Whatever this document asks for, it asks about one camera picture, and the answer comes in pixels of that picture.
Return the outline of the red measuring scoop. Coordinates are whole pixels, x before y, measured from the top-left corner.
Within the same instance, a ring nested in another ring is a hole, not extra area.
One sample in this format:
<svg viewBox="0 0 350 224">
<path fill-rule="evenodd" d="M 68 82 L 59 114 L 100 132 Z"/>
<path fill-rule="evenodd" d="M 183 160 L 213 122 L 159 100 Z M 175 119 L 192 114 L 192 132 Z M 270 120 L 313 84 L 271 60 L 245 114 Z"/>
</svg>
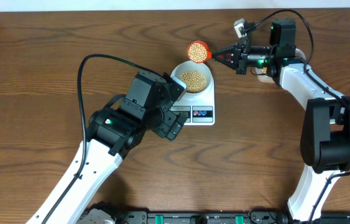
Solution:
<svg viewBox="0 0 350 224">
<path fill-rule="evenodd" d="M 187 56 L 195 63 L 204 63 L 211 59 L 212 53 L 205 42 L 196 40 L 188 46 Z"/>
</svg>

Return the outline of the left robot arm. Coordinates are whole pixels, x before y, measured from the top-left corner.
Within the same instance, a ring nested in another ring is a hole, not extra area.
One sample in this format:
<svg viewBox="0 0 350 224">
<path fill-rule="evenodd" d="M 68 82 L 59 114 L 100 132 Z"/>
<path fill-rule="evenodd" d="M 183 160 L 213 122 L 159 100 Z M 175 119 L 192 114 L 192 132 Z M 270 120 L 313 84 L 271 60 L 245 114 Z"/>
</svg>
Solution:
<svg viewBox="0 0 350 224">
<path fill-rule="evenodd" d="M 29 223 L 76 223 L 146 131 L 173 141 L 187 118 L 170 109 L 186 88 L 167 73 L 140 70 L 126 94 L 114 96 L 92 114 L 69 168 Z"/>
</svg>

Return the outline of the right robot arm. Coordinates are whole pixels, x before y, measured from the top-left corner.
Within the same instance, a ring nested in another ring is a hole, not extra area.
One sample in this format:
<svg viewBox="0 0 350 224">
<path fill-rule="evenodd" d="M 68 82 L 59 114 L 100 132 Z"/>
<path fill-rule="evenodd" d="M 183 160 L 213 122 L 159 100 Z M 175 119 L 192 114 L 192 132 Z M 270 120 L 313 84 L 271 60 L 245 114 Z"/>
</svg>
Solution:
<svg viewBox="0 0 350 224">
<path fill-rule="evenodd" d="M 305 110 L 300 152 L 305 163 L 287 211 L 278 223 L 321 223 L 321 208 L 333 185 L 350 175 L 350 96 L 333 90 L 309 66 L 295 44 L 293 19 L 275 19 L 269 46 L 253 46 L 255 23 L 234 23 L 238 43 L 213 52 L 211 58 L 246 74 L 264 68 L 276 85 L 288 91 Z"/>
</svg>

